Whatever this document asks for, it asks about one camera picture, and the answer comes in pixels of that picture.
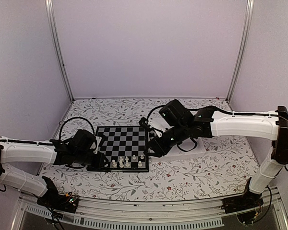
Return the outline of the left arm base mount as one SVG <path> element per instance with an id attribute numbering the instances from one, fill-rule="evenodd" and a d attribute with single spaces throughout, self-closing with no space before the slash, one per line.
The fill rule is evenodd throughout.
<path id="1" fill-rule="evenodd" d="M 58 191 L 49 189 L 43 196 L 37 198 L 37 204 L 48 207 L 49 209 L 76 213 L 79 196 L 72 192 L 59 194 Z"/>

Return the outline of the black grey chessboard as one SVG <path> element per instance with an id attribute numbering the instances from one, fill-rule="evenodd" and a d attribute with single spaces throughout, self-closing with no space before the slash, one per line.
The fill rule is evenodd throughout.
<path id="1" fill-rule="evenodd" d="M 88 172 L 125 172 L 125 173 L 147 173 L 149 172 L 148 157 L 144 153 L 148 142 L 148 133 L 141 126 L 98 126 L 96 135 L 105 135 L 104 141 L 98 152 L 104 153 L 109 160 L 108 171 L 88 171 Z M 124 158 L 124 167 L 120 168 L 120 157 Z M 125 166 L 125 158 L 129 158 L 130 167 Z M 112 160 L 117 162 L 117 167 L 112 166 Z M 142 162 L 142 167 L 138 167 L 138 161 Z"/>

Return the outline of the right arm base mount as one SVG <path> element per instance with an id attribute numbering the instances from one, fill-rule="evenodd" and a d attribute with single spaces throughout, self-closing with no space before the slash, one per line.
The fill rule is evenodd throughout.
<path id="1" fill-rule="evenodd" d="M 251 225 L 263 210 L 261 195 L 243 194 L 222 199 L 221 209 L 228 213 L 236 213 L 241 224 Z"/>

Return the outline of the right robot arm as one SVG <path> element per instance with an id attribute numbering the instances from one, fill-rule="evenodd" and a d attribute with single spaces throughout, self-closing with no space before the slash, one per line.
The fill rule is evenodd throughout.
<path id="1" fill-rule="evenodd" d="M 146 131 L 156 134 L 146 146 L 153 151 L 151 156 L 154 157 L 167 155 L 173 146 L 179 146 L 186 139 L 243 136 L 271 141 L 267 157 L 239 197 L 238 203 L 243 209 L 256 203 L 266 186 L 288 165 L 288 110 L 284 106 L 261 113 L 229 112 L 216 106 L 189 109 L 175 99 L 158 109 L 169 129 L 150 122 L 148 117 L 139 121 Z"/>

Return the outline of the white plastic tray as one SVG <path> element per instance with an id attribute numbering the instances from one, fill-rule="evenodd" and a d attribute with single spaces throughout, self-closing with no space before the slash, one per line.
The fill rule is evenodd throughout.
<path id="1" fill-rule="evenodd" d="M 172 147 L 169 153 L 166 155 L 170 160 L 185 160 L 190 158 L 199 158 L 205 155 L 206 149 L 201 138 L 195 140 L 195 143 L 187 139 L 179 145 L 180 149 L 177 146 Z"/>

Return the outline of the metal frame post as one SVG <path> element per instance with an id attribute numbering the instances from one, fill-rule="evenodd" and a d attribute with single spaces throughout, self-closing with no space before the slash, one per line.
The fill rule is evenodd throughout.
<path id="1" fill-rule="evenodd" d="M 226 101 L 228 103 L 232 101 L 233 96 L 234 96 L 234 91 L 238 83 L 238 78 L 239 78 L 240 70 L 242 67 L 244 53 L 247 47 L 248 36 L 249 36 L 251 24 L 252 24 L 253 8 L 254 8 L 254 0 L 247 0 L 240 46 L 239 46 L 238 55 L 237 55 L 236 63 L 235 63 L 234 70 L 233 70 L 232 79 L 231 79 L 228 93 L 226 96 Z"/>
<path id="2" fill-rule="evenodd" d="M 63 59 L 63 54 L 62 54 L 61 47 L 60 47 L 59 35 L 58 35 L 58 31 L 57 31 L 57 26 L 56 26 L 56 21 L 55 21 L 55 13 L 54 13 L 54 8 L 53 8 L 53 1 L 52 0 L 45 0 L 45 5 L 46 5 L 46 13 L 47 13 L 47 17 L 48 17 L 50 33 L 52 36 L 52 41 L 53 41 L 53 45 L 54 45 L 60 73 L 62 76 L 63 85 L 64 85 L 64 88 L 66 90 L 66 93 L 68 95 L 69 100 L 71 102 L 73 102 L 74 96 L 72 93 L 72 88 L 70 85 L 70 81 L 68 79 L 68 75 L 67 75 L 67 71 L 66 71 L 65 63 L 64 63 L 64 59 Z"/>

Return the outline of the left metal frame post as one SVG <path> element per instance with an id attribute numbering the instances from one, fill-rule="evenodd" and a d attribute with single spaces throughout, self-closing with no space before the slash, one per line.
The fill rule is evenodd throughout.
<path id="1" fill-rule="evenodd" d="M 53 45 L 54 45 L 60 73 L 62 76 L 63 85 L 64 85 L 64 88 L 66 90 L 66 93 L 68 95 L 69 100 L 71 102 L 73 102 L 74 96 L 72 93 L 72 88 L 70 85 L 70 81 L 68 79 L 68 75 L 67 75 L 67 71 L 66 71 L 65 63 L 64 63 L 64 59 L 63 59 L 63 54 L 62 54 L 61 47 L 60 47 L 59 35 L 58 35 L 58 31 L 57 31 L 57 26 L 56 26 L 56 21 L 55 21 L 55 13 L 54 13 L 54 8 L 53 8 L 53 1 L 52 0 L 45 0 L 45 5 L 46 5 L 46 13 L 47 13 L 47 17 L 48 17 L 50 33 L 52 36 L 52 41 L 53 41 Z"/>

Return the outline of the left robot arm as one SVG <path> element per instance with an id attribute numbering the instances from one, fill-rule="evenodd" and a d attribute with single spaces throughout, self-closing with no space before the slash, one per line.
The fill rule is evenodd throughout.
<path id="1" fill-rule="evenodd" d="M 0 135 L 0 184 L 32 193 L 42 198 L 51 208 L 62 203 L 53 181 L 45 176 L 39 177 L 11 166 L 12 162 L 40 162 L 52 165 L 74 163 L 87 170 L 103 170 L 109 165 L 106 156 L 98 151 L 102 138 L 95 131 L 79 129 L 68 139 L 49 141 L 27 141 L 2 137 Z"/>

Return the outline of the floral table mat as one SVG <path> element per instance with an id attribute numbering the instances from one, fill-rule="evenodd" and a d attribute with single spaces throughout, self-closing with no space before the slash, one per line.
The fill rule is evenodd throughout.
<path id="1" fill-rule="evenodd" d="M 80 128 L 135 126 L 142 117 L 157 118 L 153 108 L 167 98 L 87 99 L 72 103 L 62 137 Z M 179 201 L 239 194 L 259 165 L 244 137 L 204 139 L 203 157 L 149 164 L 149 172 L 87 172 L 45 164 L 41 175 L 61 193 L 122 201 Z"/>

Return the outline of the aluminium front rail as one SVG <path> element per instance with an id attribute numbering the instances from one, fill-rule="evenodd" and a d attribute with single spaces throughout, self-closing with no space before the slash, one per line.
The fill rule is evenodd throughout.
<path id="1" fill-rule="evenodd" d="M 76 213 L 51 212 L 21 194 L 13 230 L 288 230 L 288 217 L 276 187 L 263 193 L 257 221 L 240 222 L 251 209 L 226 213 L 222 198 L 136 202 L 82 198 Z"/>

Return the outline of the right metal frame post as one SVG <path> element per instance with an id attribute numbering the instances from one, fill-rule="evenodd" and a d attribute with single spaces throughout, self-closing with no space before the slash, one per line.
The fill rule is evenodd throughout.
<path id="1" fill-rule="evenodd" d="M 226 101 L 228 103 L 232 101 L 233 96 L 234 96 L 234 91 L 238 83 L 238 78 L 239 78 L 240 70 L 242 67 L 244 53 L 247 47 L 248 36 L 249 36 L 251 24 L 252 24 L 253 8 L 254 8 L 254 0 L 247 0 L 240 46 L 239 46 L 238 55 L 237 55 L 236 63 L 235 63 L 234 70 L 233 70 L 232 79 L 231 79 L 228 93 L 226 96 Z"/>

